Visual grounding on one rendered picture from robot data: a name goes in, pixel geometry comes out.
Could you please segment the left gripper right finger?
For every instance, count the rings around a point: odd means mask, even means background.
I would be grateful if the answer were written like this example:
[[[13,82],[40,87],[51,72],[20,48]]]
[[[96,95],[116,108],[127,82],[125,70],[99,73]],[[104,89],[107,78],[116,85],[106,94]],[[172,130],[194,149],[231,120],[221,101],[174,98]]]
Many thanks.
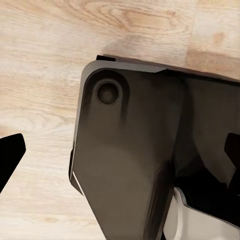
[[[224,151],[240,173],[240,135],[228,133]]]

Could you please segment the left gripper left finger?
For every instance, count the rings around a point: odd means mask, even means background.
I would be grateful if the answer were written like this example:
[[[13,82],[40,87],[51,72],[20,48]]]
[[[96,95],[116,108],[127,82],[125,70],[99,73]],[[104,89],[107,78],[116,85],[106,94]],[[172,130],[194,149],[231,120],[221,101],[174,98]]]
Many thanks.
[[[21,133],[0,138],[0,193],[26,152]]]

